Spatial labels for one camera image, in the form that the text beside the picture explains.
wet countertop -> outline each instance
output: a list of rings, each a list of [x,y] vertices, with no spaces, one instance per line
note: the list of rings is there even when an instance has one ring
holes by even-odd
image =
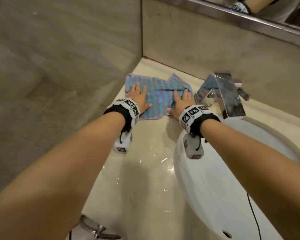
[[[196,92],[203,80],[149,59],[133,74],[165,80],[176,73]],[[124,87],[115,99],[124,97]],[[271,130],[300,155],[300,118],[259,103],[242,100],[246,119]],[[220,114],[217,105],[211,109]],[[182,131],[164,116],[139,121],[127,154],[111,153],[91,190],[82,213],[126,239],[219,239],[195,215],[179,189],[173,153]]]

person's left arm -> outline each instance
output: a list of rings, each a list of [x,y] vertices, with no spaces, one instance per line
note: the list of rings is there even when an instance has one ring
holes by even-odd
[[[129,97],[143,113],[147,88]],[[55,146],[0,193],[0,239],[65,239],[125,125],[107,113]]]

blue and purple striped towel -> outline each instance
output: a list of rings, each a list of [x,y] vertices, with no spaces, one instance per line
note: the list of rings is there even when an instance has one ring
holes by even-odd
[[[173,91],[177,90],[179,96],[183,95],[183,91],[187,88],[191,93],[191,86],[178,77],[175,73],[171,75],[168,81],[149,76],[139,76],[129,74],[126,77],[125,92],[126,97],[131,90],[132,85],[140,83],[141,89],[144,85],[147,86],[147,96],[145,102],[152,104],[141,116],[140,120],[158,120],[164,115],[170,115],[167,108],[173,107]]]

hand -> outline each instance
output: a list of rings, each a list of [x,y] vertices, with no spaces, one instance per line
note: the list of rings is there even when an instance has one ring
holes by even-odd
[[[141,114],[152,107],[152,104],[146,104],[146,95],[147,86],[143,86],[142,92],[140,92],[140,83],[138,82],[132,86],[131,91],[128,93],[128,98],[137,102]]]
[[[188,89],[185,89],[183,92],[182,99],[180,99],[178,92],[176,90],[173,91],[173,99],[176,102],[176,108],[167,108],[167,111],[173,115],[177,120],[179,119],[180,114],[182,111],[190,106],[196,104],[195,101],[192,99],[191,92]]]

wall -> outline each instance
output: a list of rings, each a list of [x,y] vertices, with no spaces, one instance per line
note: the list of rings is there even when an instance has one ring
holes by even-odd
[[[0,190],[101,116],[141,58],[141,0],[0,0]]]
[[[231,72],[252,98],[300,117],[300,47],[143,0],[143,55],[205,79]]]

